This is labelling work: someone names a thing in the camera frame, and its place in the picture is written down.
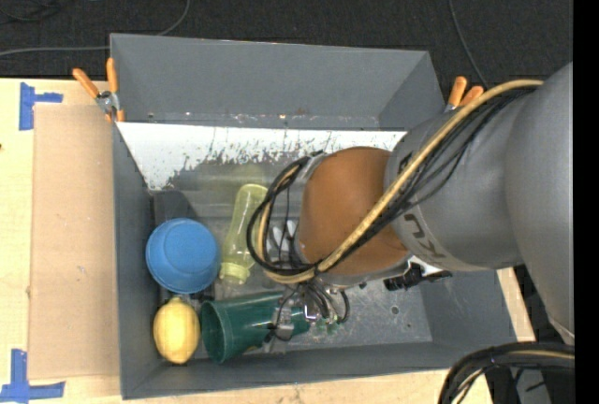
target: white splattered surface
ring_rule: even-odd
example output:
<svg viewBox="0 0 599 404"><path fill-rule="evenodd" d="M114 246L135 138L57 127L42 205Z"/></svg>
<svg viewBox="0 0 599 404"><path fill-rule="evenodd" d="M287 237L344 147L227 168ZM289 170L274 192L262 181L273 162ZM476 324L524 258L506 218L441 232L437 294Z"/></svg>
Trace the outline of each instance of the white splattered surface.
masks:
<svg viewBox="0 0 599 404"><path fill-rule="evenodd" d="M200 164L271 163L355 146L392 150L402 131L286 130L161 123L117 123L150 190Z"/></svg>

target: blue tape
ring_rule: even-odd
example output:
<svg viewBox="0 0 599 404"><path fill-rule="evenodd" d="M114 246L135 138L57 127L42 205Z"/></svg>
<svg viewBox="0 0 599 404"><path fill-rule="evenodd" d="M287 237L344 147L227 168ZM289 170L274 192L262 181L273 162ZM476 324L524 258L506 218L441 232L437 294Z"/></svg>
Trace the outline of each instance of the blue tape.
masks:
<svg viewBox="0 0 599 404"><path fill-rule="evenodd" d="M10 384L3 384L0 402L28 404L30 399L53 399L62 397L65 382L48 385L29 385L27 381L27 353L20 349L10 352Z"/></svg>
<svg viewBox="0 0 599 404"><path fill-rule="evenodd" d="M36 94L36 89L21 82L21 102L19 109L19 129L32 130L34 127L34 104L38 102L62 103L61 94Z"/></svg>

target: plastic container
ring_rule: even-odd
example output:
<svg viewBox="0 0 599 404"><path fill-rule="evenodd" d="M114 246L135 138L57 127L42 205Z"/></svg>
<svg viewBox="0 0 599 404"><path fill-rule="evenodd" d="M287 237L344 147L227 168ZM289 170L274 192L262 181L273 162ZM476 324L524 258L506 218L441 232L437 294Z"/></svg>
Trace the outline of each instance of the plastic container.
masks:
<svg viewBox="0 0 599 404"><path fill-rule="evenodd" d="M188 218L166 221L154 229L146 245L153 278L173 293L190 295L216 279L220 250L203 224Z"/></svg>
<svg viewBox="0 0 599 404"><path fill-rule="evenodd" d="M250 276L250 268L255 264L247 249L247 226L264 201L268 190L259 184L244 184L235 197L235 208L231 225L223 243L223 262L219 278L227 284L242 285Z"/></svg>

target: orange handle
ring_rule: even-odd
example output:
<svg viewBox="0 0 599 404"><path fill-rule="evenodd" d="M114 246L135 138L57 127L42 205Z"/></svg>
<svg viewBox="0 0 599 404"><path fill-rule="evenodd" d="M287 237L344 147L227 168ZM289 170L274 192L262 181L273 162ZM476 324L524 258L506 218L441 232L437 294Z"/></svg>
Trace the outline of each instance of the orange handle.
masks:
<svg viewBox="0 0 599 404"><path fill-rule="evenodd" d="M83 70L81 70L80 68L73 68L73 77L81 84L83 89L93 99L96 99L98 97L100 92Z"/></svg>
<svg viewBox="0 0 599 404"><path fill-rule="evenodd" d="M463 97L460 101L460 106L464 107L468 105L471 101L476 100L481 94L485 92L485 89L480 85L473 86L470 91Z"/></svg>
<svg viewBox="0 0 599 404"><path fill-rule="evenodd" d="M119 82L116 79L116 69L114 68L114 59L110 57L106 61L106 76L109 80L109 90L115 94L119 91Z"/></svg>
<svg viewBox="0 0 599 404"><path fill-rule="evenodd" d="M465 77L456 77L456 80L453 83L453 88L451 89L451 94L449 94L449 99L447 100L447 104L449 106L455 108L460 104L467 85L468 80Z"/></svg>

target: wooden table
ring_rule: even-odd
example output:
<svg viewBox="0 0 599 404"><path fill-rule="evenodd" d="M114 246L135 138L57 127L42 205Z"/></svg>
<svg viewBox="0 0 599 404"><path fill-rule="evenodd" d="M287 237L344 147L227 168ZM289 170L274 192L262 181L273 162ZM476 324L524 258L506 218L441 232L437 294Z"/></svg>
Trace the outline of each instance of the wooden table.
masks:
<svg viewBox="0 0 599 404"><path fill-rule="evenodd" d="M23 79L0 79L3 96L0 104L0 384L9 382L10 349L27 350L35 130L19 131L21 81ZM74 80L27 79L26 82L35 86L38 93L55 91L64 94L70 103L93 103ZM97 85L101 90L108 88L103 82L98 82ZM68 174L68 163L65 163L65 167ZM498 278L518 339L533 339L533 331L512 269L498 272ZM446 373L446 370L426 371L189 397L141 399L138 402L432 404L438 398ZM64 397L49 399L49 402L122 402L118 376L64 376L63 379L66 380ZM484 379L477 381L464 402L491 404Z"/></svg>

